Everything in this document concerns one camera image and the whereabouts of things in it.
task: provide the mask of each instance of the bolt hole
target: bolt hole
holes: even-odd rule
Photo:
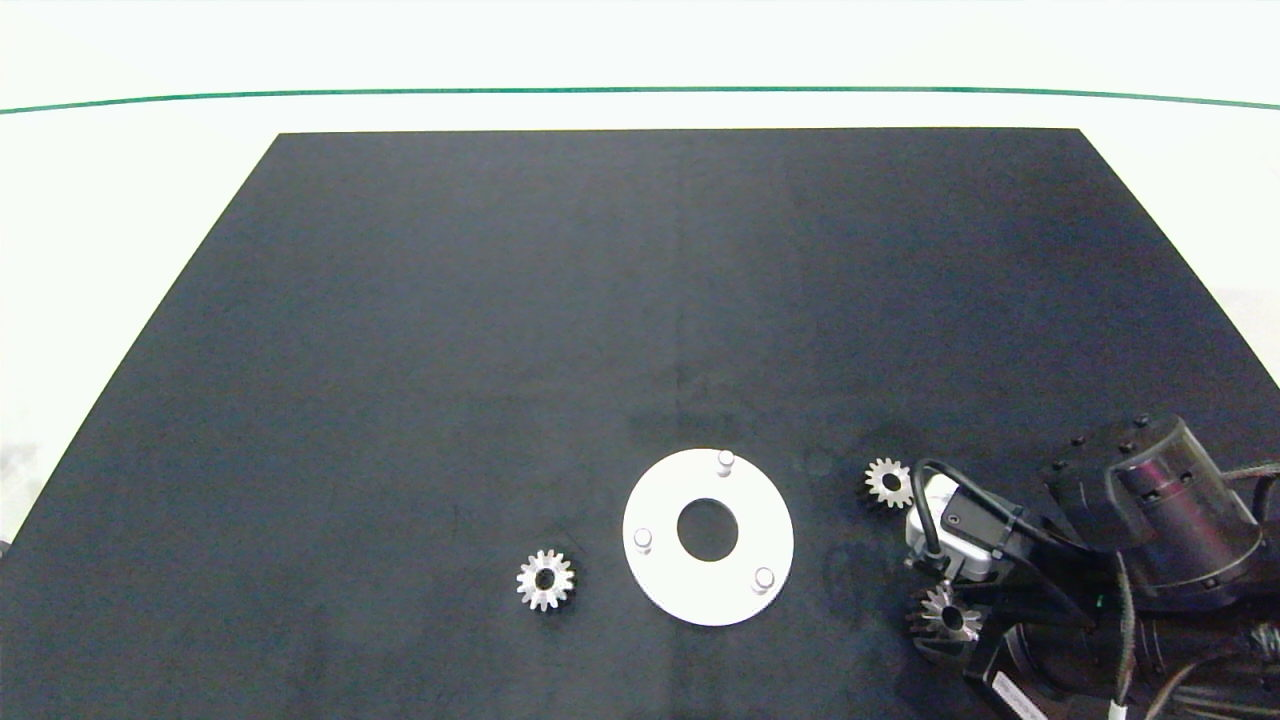
[[[964,612],[960,612],[960,609],[954,605],[943,607],[942,624],[951,632],[964,628]]]
[[[737,544],[737,520],[724,503],[704,497],[680,511],[676,533],[689,555],[714,562],[733,552]]]

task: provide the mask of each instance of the black mat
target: black mat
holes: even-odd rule
[[[0,561],[3,716],[987,717],[901,635],[927,580],[861,466],[1046,510],[1078,429],[1170,409],[1230,466],[1277,407],[1074,131],[282,136]],[[622,553],[698,446],[795,524],[731,628]],[[581,569],[556,616],[539,547]]]

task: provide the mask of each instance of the metal pin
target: metal pin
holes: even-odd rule
[[[733,471],[733,454],[728,450],[719,451],[719,455],[716,456],[716,461],[719,462],[719,469],[716,470],[716,474],[727,478]]]
[[[631,539],[641,555],[649,555],[649,551],[653,550],[653,533],[649,532],[649,528],[640,528],[631,536]]]
[[[755,578],[753,578],[753,580],[751,591],[755,592],[755,594],[764,594],[773,587],[773,570],[769,570],[768,568],[756,568]]]

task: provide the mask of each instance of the white ring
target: white ring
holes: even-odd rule
[[[636,482],[622,515],[622,546],[631,574],[658,607],[696,625],[732,625],[768,607],[791,571],[791,514],[755,465],[733,457],[730,471],[718,450],[668,455]],[[699,560],[680,542],[680,512],[714,500],[737,521],[737,544],[719,560]],[[635,538],[648,530],[648,547]],[[773,582],[759,580],[772,574]]]

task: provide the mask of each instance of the gear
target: gear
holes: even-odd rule
[[[561,602],[567,602],[568,593],[573,591],[573,570],[568,565],[564,555],[554,550],[539,550],[538,555],[530,555],[529,564],[521,565],[516,575],[516,592],[525,596],[520,602],[543,612],[548,606],[559,607]]]
[[[913,620],[918,621],[915,629],[922,634],[941,639],[974,642],[982,632],[982,612],[961,602],[951,583],[924,591],[920,610]]]
[[[867,468],[867,492],[890,507],[906,507],[913,500],[910,470],[897,460],[877,459]]]

